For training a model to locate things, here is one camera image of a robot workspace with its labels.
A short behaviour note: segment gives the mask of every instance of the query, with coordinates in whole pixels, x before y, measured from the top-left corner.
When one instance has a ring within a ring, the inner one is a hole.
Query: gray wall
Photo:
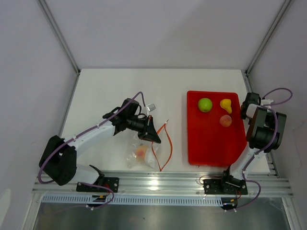
[[[59,131],[75,75],[35,0],[0,2],[1,229],[17,230],[47,140]]]
[[[292,100],[276,106],[287,114],[283,143],[276,151],[279,172],[290,179],[301,214],[307,213],[307,1],[295,0],[251,73],[255,92],[262,95],[277,87],[294,93]],[[272,94],[280,101],[287,92]]]
[[[80,68],[244,69],[283,0],[48,0]]]

